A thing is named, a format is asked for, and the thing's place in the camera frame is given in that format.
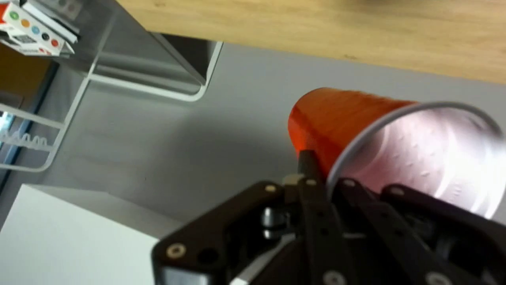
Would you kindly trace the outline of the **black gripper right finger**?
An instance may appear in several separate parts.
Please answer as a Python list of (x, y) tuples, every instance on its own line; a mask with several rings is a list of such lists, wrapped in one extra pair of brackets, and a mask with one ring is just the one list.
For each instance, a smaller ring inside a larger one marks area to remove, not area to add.
[(506, 285), (506, 227), (401, 184), (373, 194), (355, 179), (333, 206), (376, 251), (393, 285)]

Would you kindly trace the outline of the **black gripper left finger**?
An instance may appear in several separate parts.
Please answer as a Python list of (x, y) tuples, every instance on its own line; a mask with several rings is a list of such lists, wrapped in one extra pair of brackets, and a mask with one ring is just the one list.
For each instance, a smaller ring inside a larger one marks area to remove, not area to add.
[(311, 151), (292, 183), (256, 183), (164, 236), (151, 251), (155, 285), (227, 285), (269, 251), (251, 285), (359, 282)]

